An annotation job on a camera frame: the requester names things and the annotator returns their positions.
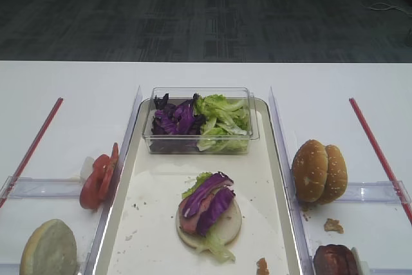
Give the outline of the sesame bun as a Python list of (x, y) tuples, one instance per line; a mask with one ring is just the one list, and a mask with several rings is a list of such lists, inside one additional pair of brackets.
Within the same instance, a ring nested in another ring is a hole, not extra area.
[(328, 157), (325, 147), (317, 140), (306, 141), (292, 162), (292, 173), (298, 199), (315, 202), (323, 191), (327, 179)]
[(348, 174), (344, 157), (337, 146), (325, 147), (328, 156), (327, 179), (324, 191), (318, 199), (319, 204), (328, 204), (340, 198), (348, 185)]

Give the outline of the meat slice on burger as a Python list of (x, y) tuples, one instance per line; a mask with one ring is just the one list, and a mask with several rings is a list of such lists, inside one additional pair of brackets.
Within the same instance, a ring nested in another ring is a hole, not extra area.
[(207, 210), (209, 203), (207, 199), (204, 199), (200, 204), (199, 211), (192, 217), (186, 218), (183, 215), (183, 208), (185, 207), (185, 204), (187, 203), (188, 199), (189, 198), (184, 199), (179, 205), (180, 229), (183, 232), (186, 232), (189, 234), (196, 234), (196, 227), (197, 227), (198, 220), (200, 219), (201, 214)]

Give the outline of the green lettuce on burger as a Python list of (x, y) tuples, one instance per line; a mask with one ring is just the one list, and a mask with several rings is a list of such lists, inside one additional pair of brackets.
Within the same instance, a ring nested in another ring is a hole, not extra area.
[(206, 237), (206, 251), (210, 251), (218, 261), (225, 262), (227, 260), (236, 260), (235, 255), (226, 248), (226, 245), (223, 245), (220, 241), (218, 241), (217, 237), (211, 232), (208, 231), (206, 236), (202, 237)]

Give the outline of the tomato slices stack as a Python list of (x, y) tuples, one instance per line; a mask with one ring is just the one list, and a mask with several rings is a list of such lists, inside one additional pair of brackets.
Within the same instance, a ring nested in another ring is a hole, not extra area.
[(118, 143), (115, 142), (111, 156), (102, 154), (94, 161), (91, 175), (88, 176), (80, 192), (79, 202), (83, 209), (98, 209), (106, 200), (118, 159)]

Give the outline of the dark red meat patties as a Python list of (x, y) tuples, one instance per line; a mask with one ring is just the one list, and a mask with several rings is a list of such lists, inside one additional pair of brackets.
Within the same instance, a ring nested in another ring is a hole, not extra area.
[(322, 245), (316, 250), (314, 268), (317, 275), (358, 275), (354, 254), (344, 245)]

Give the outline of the clear plastic salad container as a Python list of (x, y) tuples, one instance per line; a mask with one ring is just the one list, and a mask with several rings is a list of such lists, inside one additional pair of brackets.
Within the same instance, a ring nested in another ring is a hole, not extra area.
[[(246, 99), (249, 111), (249, 134), (248, 148), (244, 153), (210, 153), (206, 151), (197, 151), (193, 153), (153, 153), (150, 150), (150, 145), (156, 140), (165, 139), (195, 139), (197, 142), (202, 138), (200, 135), (154, 135), (152, 134), (152, 121), (155, 115), (156, 107), (154, 103), (155, 97), (162, 98), (166, 93), (169, 94), (168, 103), (179, 105), (182, 102), (192, 99), (193, 95), (197, 93), (199, 96), (206, 97), (213, 94), (220, 94), (228, 99)], [(256, 115), (256, 105), (253, 94), (246, 88), (154, 88), (152, 90), (150, 101), (148, 102), (148, 111), (144, 124), (142, 137), (145, 140), (149, 151), (152, 154), (246, 154), (248, 153), (249, 144), (252, 140), (259, 138), (258, 118)]]

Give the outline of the purple cabbage leaves in container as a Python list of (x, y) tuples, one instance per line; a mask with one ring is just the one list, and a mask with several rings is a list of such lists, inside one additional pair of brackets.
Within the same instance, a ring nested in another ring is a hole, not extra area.
[[(168, 93), (161, 99), (155, 97), (156, 111), (152, 121), (152, 134), (200, 135), (201, 127), (206, 123), (206, 116), (194, 110), (199, 97), (195, 93), (192, 99), (179, 105), (168, 103)], [(156, 139), (150, 145), (150, 150), (153, 153), (193, 153), (198, 151), (196, 144), (197, 140), (195, 139)]]

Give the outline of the purple cabbage on burger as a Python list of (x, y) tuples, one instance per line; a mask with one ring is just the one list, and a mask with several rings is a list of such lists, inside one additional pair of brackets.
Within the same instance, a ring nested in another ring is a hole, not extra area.
[(183, 215), (190, 218), (195, 215), (204, 199), (208, 201), (208, 208), (198, 220), (196, 234), (206, 236), (209, 229), (218, 218), (230, 207), (235, 198), (234, 191), (230, 188), (233, 180), (225, 173), (204, 172), (196, 177), (196, 183), (182, 194), (182, 201), (189, 198), (183, 208)]

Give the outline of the bottom bun on tray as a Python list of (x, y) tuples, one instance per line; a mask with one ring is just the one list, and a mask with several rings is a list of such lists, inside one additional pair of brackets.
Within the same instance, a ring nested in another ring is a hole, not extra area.
[[(233, 199), (230, 207), (218, 218), (216, 223), (209, 229), (223, 245), (228, 245), (236, 239), (241, 230), (242, 215), (239, 205)], [(189, 234), (180, 228), (180, 209), (175, 216), (176, 230), (181, 240), (188, 246), (202, 252), (207, 248), (205, 246), (206, 237), (197, 234)]]

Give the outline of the cream rectangular serving tray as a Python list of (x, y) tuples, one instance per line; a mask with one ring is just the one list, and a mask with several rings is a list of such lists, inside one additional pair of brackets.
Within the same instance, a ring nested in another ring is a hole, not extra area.
[[(245, 155), (153, 155), (142, 138), (149, 101), (140, 104), (95, 274), (255, 274), (261, 258), (271, 274), (301, 273), (270, 110), (260, 99), (255, 107), (260, 138)], [(242, 225), (233, 262), (197, 254), (176, 230), (181, 194), (205, 171), (234, 181)]]

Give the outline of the right red tape strip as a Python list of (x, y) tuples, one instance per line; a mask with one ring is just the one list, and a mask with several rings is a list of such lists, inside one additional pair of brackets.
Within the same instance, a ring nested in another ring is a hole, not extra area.
[(356, 100), (354, 98), (349, 98), (349, 102), (372, 146), (372, 148), (374, 149), (375, 154), (377, 155), (381, 166), (383, 167), (386, 176), (388, 178), (388, 180), (392, 183), (394, 189), (395, 189), (395, 193), (398, 195), (399, 200), (401, 201), (403, 210), (409, 220), (409, 222), (411, 222), (411, 204), (409, 202), (407, 202), (406, 199), (406, 193), (407, 191), (405, 189), (401, 189), (400, 187), (400, 181), (397, 180), (394, 172), (392, 171), (392, 168), (389, 164), (389, 162), (387, 161), (383, 151), (381, 150), (379, 143), (377, 142), (370, 126), (368, 125), (368, 122), (366, 121), (366, 119), (364, 118), (364, 115), (360, 109), (360, 107), (358, 106)]

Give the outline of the red tape strip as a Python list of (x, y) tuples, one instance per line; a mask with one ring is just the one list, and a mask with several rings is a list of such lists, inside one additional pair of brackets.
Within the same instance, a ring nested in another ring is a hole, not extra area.
[(42, 137), (44, 136), (46, 130), (48, 129), (49, 125), (51, 124), (54, 116), (58, 112), (58, 110), (59, 110), (61, 104), (63, 103), (63, 101), (64, 101), (64, 99), (62, 97), (59, 97), (56, 100), (54, 106), (52, 107), (51, 111), (49, 112), (48, 116), (46, 117), (46, 120), (43, 122), (43, 125), (41, 126), (40, 130), (36, 134), (33, 142), (30, 144), (30, 147), (28, 148), (27, 152), (23, 156), (23, 159), (21, 160), (21, 162), (18, 165), (17, 169), (15, 170), (14, 174), (10, 177), (10, 179), (3, 186), (3, 189), (1, 191), (1, 203), (0, 203), (1, 207), (7, 201), (8, 195), (10, 194), (11, 190), (14, 188), (17, 181), (19, 180), (19, 177), (21, 176), (22, 172), (24, 171), (25, 167), (27, 166), (28, 162), (30, 161), (34, 151), (36, 150), (39, 142), (41, 141)]
[(389, 164), (389, 162), (387, 161), (383, 151), (381, 150), (379, 143), (377, 142), (370, 126), (368, 125), (368, 122), (366, 121), (366, 119), (364, 118), (364, 115), (360, 109), (360, 107), (358, 106), (356, 100), (354, 98), (349, 98), (349, 102), (372, 146), (372, 148), (374, 149), (375, 154), (377, 155), (381, 166), (383, 167), (386, 176), (388, 178), (388, 180), (392, 183), (394, 189), (395, 189), (395, 193), (398, 195), (399, 200), (401, 201), (403, 210), (409, 220), (409, 222), (411, 222), (411, 204), (409, 202), (407, 202), (406, 199), (406, 193), (407, 191), (405, 189), (401, 189), (400, 187), (400, 181), (397, 180), (394, 172), (392, 171), (392, 168)]

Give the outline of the orange food scrap on tray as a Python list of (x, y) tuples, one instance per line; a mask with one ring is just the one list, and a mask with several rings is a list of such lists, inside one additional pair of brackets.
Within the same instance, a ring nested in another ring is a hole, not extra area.
[(256, 271), (256, 275), (269, 275), (269, 269), (268, 269), (268, 265), (267, 265), (267, 261), (265, 258), (260, 258), (257, 262), (256, 262), (256, 266), (257, 266), (257, 271)]

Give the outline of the left clear acrylic divider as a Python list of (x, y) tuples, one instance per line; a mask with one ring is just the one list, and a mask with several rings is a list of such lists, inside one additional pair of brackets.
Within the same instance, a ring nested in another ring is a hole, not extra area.
[(86, 259), (80, 264), (78, 274), (106, 274), (108, 271), (113, 244), (118, 229), (121, 209), (120, 202), (125, 199), (122, 193), (122, 179), (124, 175), (124, 165), (133, 141), (134, 130), (138, 122), (140, 105), (142, 103), (141, 88), (137, 89), (126, 132), (121, 145), (118, 145), (119, 159), (115, 167), (113, 177), (109, 186), (108, 196), (98, 209), (91, 210), (100, 213), (97, 228), (93, 235), (90, 250)]

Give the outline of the right upper clear cross bar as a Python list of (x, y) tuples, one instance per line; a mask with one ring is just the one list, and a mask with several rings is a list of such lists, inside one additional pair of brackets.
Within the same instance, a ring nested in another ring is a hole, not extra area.
[(402, 181), (350, 182), (336, 202), (410, 204)]

